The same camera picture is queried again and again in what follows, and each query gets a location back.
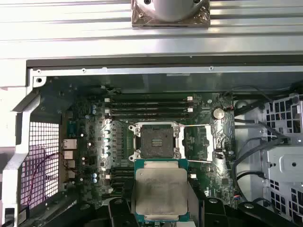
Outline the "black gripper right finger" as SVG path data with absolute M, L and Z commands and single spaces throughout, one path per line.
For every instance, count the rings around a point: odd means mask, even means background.
M 189 181 L 188 211 L 197 227 L 295 227 L 296 224 L 258 203 L 242 202 L 236 209 L 206 197 L 198 181 Z

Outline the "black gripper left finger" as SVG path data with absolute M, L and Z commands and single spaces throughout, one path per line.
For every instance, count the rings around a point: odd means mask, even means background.
M 134 180 L 127 180 L 121 198 L 113 198 L 107 205 L 96 208 L 87 202 L 76 203 L 58 214 L 35 219 L 31 227 L 134 227 L 135 215 L 129 203 Z

